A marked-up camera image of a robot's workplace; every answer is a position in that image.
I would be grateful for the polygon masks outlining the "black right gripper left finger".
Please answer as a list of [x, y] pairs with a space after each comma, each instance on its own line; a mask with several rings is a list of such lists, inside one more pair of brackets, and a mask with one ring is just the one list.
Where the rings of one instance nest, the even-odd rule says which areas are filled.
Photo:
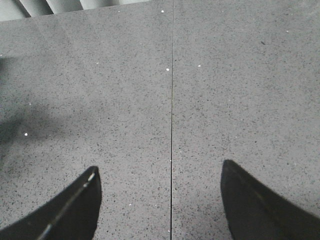
[[98, 226], [102, 187], [89, 167], [46, 204], [0, 231], [2, 240], [91, 240]]

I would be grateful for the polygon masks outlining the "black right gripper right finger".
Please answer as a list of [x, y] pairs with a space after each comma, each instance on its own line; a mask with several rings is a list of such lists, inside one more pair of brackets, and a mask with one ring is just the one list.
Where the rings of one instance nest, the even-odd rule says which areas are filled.
[[220, 191], [234, 240], [318, 240], [320, 219], [278, 195], [233, 160], [222, 165]]

